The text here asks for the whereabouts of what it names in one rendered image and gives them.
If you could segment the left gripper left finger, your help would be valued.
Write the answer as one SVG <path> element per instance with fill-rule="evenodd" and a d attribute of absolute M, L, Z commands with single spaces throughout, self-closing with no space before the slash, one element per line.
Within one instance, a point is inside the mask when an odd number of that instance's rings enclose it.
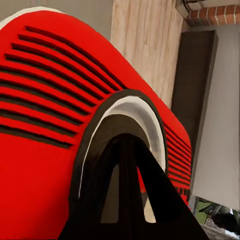
<path fill-rule="evenodd" d="M 113 168 L 117 164 L 118 222 L 100 223 Z M 125 133 L 107 143 L 58 240 L 134 240 Z"/>

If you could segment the radio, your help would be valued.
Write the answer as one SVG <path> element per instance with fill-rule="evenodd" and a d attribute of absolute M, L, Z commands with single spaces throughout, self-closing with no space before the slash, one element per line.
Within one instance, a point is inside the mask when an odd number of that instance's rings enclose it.
<path fill-rule="evenodd" d="M 109 140 L 141 138 L 189 206 L 191 144 L 103 35 L 58 9 L 0 21 L 0 240 L 58 240 Z M 137 167 L 144 218 L 156 223 Z M 119 164 L 100 223 L 119 221 Z"/>

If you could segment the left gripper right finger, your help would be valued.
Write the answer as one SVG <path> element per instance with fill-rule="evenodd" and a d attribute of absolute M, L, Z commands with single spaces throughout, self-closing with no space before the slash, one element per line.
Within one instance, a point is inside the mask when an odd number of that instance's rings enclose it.
<path fill-rule="evenodd" d="M 208 240 L 146 143 L 130 133 L 125 140 L 133 240 Z M 137 167 L 156 223 L 145 220 Z"/>

